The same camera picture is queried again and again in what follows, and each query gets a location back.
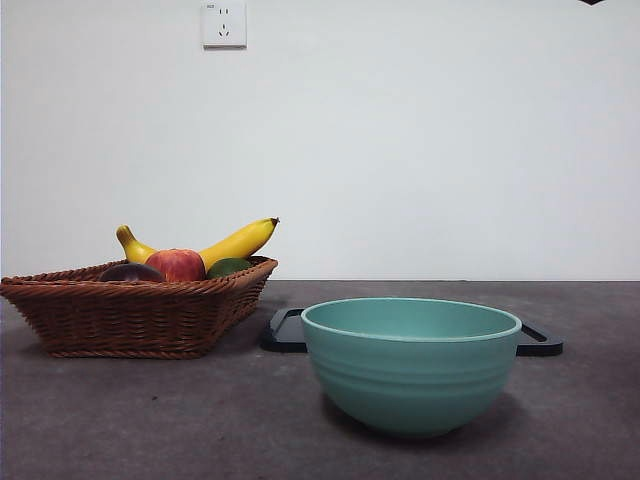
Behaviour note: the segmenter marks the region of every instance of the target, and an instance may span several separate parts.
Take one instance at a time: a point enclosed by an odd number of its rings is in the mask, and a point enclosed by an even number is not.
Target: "wall socket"
[[[244,0],[220,0],[202,6],[204,48],[246,48],[247,6]]]

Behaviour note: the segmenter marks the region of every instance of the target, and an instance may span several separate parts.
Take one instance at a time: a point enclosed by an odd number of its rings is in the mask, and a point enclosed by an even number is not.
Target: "fruit basket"
[[[125,263],[6,277],[0,294],[23,315],[54,357],[190,359],[209,352],[249,316],[276,260],[226,277],[192,282],[100,282]]]

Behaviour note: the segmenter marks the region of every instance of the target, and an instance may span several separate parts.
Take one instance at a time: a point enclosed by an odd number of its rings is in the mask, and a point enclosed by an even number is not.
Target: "gray tabletop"
[[[279,309],[362,296],[505,309],[564,352],[518,357],[460,429],[391,438],[339,411],[306,354],[258,345]],[[5,480],[640,477],[640,282],[269,281],[196,360],[51,358],[6,302],[2,333]]]

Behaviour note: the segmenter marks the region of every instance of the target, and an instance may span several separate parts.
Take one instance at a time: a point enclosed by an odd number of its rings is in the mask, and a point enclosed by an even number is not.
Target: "teal bowl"
[[[431,437],[483,413],[513,365],[522,322],[482,305],[353,298],[302,312],[327,396],[377,430]]]

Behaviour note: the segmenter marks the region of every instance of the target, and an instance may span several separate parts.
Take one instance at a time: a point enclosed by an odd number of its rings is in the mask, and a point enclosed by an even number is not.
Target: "banana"
[[[245,225],[215,245],[198,253],[204,262],[205,271],[223,258],[247,258],[257,252],[271,238],[280,219],[263,218]]]
[[[145,263],[147,258],[156,252],[154,248],[136,240],[128,225],[120,225],[116,230],[116,237],[130,262]]]

